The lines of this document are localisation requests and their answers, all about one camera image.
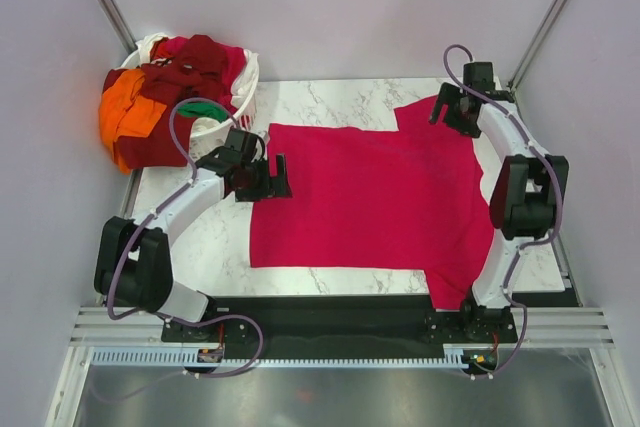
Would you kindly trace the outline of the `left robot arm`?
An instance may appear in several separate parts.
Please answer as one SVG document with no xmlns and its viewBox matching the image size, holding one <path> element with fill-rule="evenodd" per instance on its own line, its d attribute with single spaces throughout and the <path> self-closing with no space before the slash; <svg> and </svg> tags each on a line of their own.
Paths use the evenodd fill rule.
<svg viewBox="0 0 640 427">
<path fill-rule="evenodd" d="M 191 175 L 147 214 L 114 216 L 102 230 L 94 277 L 106 297 L 109 317 L 120 320 L 139 311 L 176 319 L 198 340 L 219 329 L 209 297 L 173 275 L 171 247 L 206 210 L 232 195 L 238 202 L 290 198 L 286 157 L 266 157 L 262 137 L 233 128 L 223 145 L 189 161 Z"/>
</svg>

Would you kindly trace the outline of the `magenta t shirt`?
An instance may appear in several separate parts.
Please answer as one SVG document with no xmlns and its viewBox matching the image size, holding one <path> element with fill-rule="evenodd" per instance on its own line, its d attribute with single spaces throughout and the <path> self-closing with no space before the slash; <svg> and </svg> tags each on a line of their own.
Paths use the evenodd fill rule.
<svg viewBox="0 0 640 427">
<path fill-rule="evenodd" d="M 470 138 L 430 124 L 433 98 L 395 110 L 393 131 L 272 124 L 288 198 L 254 205 L 254 268 L 418 270 L 434 307 L 458 309 L 494 230 Z"/>
</svg>

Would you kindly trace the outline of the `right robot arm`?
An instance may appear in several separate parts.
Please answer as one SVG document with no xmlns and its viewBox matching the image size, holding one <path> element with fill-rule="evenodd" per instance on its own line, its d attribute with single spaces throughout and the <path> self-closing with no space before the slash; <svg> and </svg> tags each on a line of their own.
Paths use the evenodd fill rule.
<svg viewBox="0 0 640 427">
<path fill-rule="evenodd" d="M 496 87 L 490 62 L 470 61 L 460 79 L 452 76 L 441 85 L 429 123 L 439 121 L 463 136 L 485 138 L 501 162 L 489 199 L 494 236 L 470 291 L 476 306 L 457 318 L 460 333 L 477 341 L 494 328 L 488 309 L 513 304 L 512 284 L 523 251 L 550 244 L 557 237 L 569 162 L 534 139 L 512 95 Z"/>
</svg>

